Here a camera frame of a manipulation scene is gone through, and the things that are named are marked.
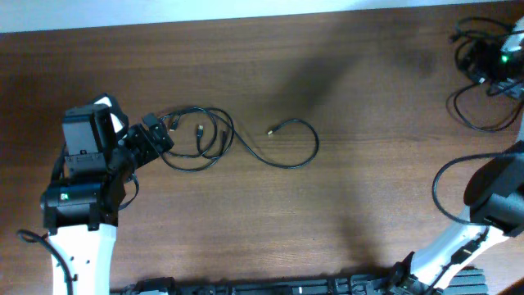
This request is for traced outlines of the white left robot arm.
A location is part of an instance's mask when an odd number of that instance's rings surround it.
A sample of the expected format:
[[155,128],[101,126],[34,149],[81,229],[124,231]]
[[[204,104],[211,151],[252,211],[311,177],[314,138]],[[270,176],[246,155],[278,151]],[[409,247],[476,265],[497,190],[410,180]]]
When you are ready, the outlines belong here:
[[110,292],[118,214],[128,205],[124,186],[136,181],[138,168],[174,145],[165,124],[152,114],[120,130],[114,128],[114,119],[125,123],[127,117],[104,104],[66,112],[65,147],[40,201],[47,233],[16,233],[50,253],[55,294]]

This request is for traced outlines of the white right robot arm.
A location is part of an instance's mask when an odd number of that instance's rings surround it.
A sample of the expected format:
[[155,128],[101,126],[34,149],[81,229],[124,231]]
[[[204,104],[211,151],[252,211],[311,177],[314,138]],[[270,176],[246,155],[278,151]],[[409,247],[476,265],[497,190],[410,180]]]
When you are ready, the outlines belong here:
[[[518,101],[510,117],[498,125],[485,126],[483,132],[496,133],[523,116],[523,21],[510,25],[498,20],[502,28],[494,34],[479,29],[463,29],[475,17],[459,20],[451,42],[460,45],[454,54],[459,71],[471,80],[471,87],[486,84],[492,98],[505,95]],[[484,160],[464,190],[464,208],[457,216],[439,202],[440,177],[451,166],[465,161]],[[523,136],[503,152],[459,157],[444,164],[431,185],[437,209],[450,219],[450,226],[427,247],[411,252],[397,262],[388,276],[354,275],[352,294],[474,294],[484,292],[477,273],[466,267],[490,247],[515,238],[523,232]]]

